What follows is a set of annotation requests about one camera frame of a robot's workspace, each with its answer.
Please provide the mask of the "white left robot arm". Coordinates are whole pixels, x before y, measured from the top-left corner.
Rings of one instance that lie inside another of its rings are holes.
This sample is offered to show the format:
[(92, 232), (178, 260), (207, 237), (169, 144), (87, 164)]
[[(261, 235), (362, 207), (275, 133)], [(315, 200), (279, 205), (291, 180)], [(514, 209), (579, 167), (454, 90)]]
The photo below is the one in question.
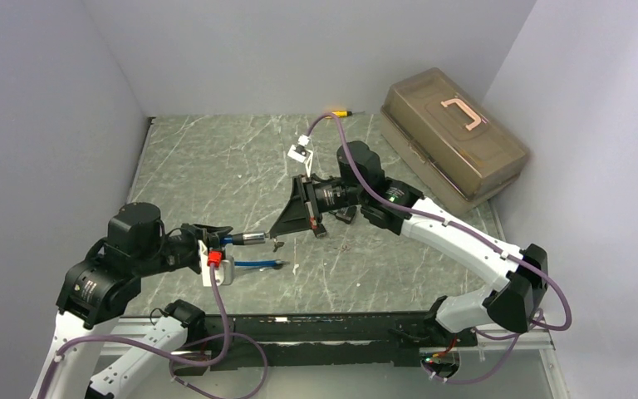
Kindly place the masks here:
[(160, 209), (124, 205), (85, 258), (66, 273), (56, 326), (34, 398), (127, 398), (163, 356), (198, 347), (209, 333), (205, 313), (183, 300), (165, 307), (141, 340), (113, 335), (144, 277), (189, 268), (214, 295), (232, 260), (225, 258), (230, 226), (182, 224), (165, 231)]

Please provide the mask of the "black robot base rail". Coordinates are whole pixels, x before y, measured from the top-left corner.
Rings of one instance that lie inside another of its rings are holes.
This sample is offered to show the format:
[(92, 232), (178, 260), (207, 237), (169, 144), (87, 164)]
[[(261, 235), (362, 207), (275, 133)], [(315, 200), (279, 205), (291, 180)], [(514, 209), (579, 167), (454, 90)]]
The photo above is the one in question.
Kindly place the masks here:
[(227, 324), (234, 335), (227, 356), (216, 365), (219, 371), (262, 365), (243, 335), (256, 340), (275, 367), (417, 367), (426, 358), (453, 359), (460, 348), (478, 343), (469, 329), (451, 333), (438, 327), (431, 311), (237, 314)]

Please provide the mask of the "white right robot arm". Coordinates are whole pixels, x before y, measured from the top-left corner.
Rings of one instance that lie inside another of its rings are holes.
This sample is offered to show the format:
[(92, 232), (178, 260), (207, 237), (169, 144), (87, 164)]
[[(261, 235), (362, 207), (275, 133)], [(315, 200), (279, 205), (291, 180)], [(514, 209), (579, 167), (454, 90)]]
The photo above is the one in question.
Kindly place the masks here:
[(320, 237), (325, 213), (357, 206), (370, 224), (437, 249), (483, 280), (480, 290), (434, 302), (424, 325), (430, 342), (444, 345), (464, 329), (489, 323), (511, 333), (529, 331), (547, 291), (542, 248), (520, 249), (472, 230), (415, 187), (385, 176), (379, 155), (363, 141), (339, 148), (336, 158), (337, 177), (293, 177), (290, 200), (270, 238), (302, 231)]

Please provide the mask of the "blue cable lock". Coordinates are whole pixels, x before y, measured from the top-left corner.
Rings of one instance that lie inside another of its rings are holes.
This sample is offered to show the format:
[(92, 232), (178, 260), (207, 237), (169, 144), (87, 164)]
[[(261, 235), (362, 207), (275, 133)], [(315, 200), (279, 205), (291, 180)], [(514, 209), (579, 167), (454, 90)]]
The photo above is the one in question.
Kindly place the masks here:
[(221, 244), (235, 258), (235, 266), (240, 268), (280, 269), (286, 263), (273, 259), (267, 248), (268, 234), (263, 231), (227, 234), (221, 238)]

